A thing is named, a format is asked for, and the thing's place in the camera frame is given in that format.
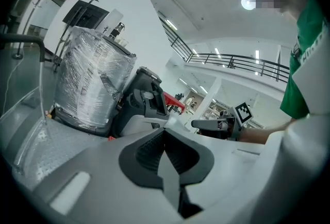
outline column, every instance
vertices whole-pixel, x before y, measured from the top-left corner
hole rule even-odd
[[[204,112],[207,110],[207,108],[210,106],[210,103],[211,103],[212,99],[218,93],[219,88],[221,87],[221,80],[222,80],[221,77],[217,77],[215,79],[212,87],[210,88],[210,90],[206,94],[206,96],[203,99],[202,103],[199,105],[199,107],[195,111],[194,115],[185,124],[187,129],[191,130],[192,129],[191,121],[194,120],[194,119],[200,119],[202,117],[202,115],[204,114]]]

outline plastic wrap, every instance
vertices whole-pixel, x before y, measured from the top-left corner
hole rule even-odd
[[[55,104],[79,126],[104,127],[136,57],[107,42],[95,30],[73,27],[72,41],[59,68]]]

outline forearm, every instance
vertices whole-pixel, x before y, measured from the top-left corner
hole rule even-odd
[[[247,143],[256,143],[256,144],[265,144],[269,135],[273,132],[284,131],[286,128],[293,122],[294,119],[291,119],[288,123],[285,123],[279,127],[272,129],[252,129],[245,128],[243,129],[241,136],[239,138],[240,142]]]

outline black railing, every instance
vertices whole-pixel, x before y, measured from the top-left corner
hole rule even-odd
[[[287,66],[274,63],[268,60],[256,59],[253,57],[222,54],[191,54],[186,62],[196,62],[201,64],[213,64],[219,67],[240,69],[254,72],[258,76],[268,76],[276,81],[287,83],[289,79],[289,68]]]
[[[161,20],[171,46],[182,57],[182,59],[187,62],[187,60],[192,55],[192,51],[188,45],[186,45],[186,43],[180,38],[180,36],[178,36],[177,33],[162,18],[159,19]]]

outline white cable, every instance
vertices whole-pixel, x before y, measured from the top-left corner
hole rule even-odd
[[[3,110],[2,110],[2,114],[4,115],[5,114],[5,107],[6,107],[6,101],[7,101],[7,93],[8,93],[8,90],[9,90],[9,81],[10,81],[10,78],[11,78],[11,75],[12,73],[14,73],[14,71],[16,70],[16,68],[22,64],[23,60],[25,59],[25,56],[24,56],[24,48],[22,47],[22,54],[23,54],[23,58],[22,58],[22,61],[20,63],[18,63],[14,69],[10,72],[9,74],[9,77],[8,77],[8,80],[7,80],[7,87],[6,87],[6,92],[5,92],[5,102],[4,102],[4,107],[3,107]]]

